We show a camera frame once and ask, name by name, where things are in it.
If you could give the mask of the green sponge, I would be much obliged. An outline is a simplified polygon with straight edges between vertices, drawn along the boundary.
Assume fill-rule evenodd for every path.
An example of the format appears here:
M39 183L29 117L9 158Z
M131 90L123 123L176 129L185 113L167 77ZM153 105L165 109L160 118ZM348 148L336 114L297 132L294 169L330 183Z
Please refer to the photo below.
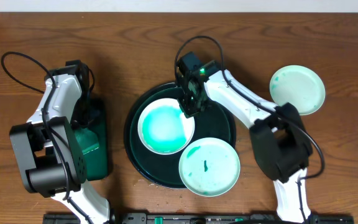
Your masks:
M88 128L77 129L74 134L83 154L99 149L98 136Z

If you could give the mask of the white plate with green stain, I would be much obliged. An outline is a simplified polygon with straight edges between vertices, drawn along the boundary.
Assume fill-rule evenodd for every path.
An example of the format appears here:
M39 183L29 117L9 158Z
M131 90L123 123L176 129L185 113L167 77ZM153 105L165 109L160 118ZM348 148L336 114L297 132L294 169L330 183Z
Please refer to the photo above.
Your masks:
M187 118L173 98L155 100L142 110L137 124L141 143L160 155L175 154L190 143L195 119Z

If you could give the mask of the mint plate front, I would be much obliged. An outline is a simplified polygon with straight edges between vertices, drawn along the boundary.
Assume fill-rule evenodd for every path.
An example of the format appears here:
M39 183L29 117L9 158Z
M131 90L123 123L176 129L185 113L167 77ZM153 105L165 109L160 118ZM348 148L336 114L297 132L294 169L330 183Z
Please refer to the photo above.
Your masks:
M217 197L236 184L241 163L235 149L226 141L202 138L184 149L178 171L187 189L203 197Z

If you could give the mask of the mint plate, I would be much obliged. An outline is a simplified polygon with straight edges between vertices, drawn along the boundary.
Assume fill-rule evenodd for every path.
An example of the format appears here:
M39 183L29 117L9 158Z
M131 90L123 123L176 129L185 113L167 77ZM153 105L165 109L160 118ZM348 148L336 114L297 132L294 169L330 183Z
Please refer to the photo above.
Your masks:
M217 197L236 184L241 163L235 149L226 141L202 138L184 149L178 171L187 189L203 197Z
M271 77L269 92L277 105L291 103L300 115L312 114L322 107L326 90L322 79L311 69L288 65Z

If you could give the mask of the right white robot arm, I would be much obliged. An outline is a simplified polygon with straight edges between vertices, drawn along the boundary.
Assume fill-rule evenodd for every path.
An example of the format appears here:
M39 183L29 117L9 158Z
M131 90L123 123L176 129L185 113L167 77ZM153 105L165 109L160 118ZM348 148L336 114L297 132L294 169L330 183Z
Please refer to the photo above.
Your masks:
M184 92L179 103L187 117L214 101L249 129L255 161L275 187L278 217L285 222L307 223L311 211L305 180L314 142L297 109L290 103L278 106L259 97L228 70L181 68L175 76Z

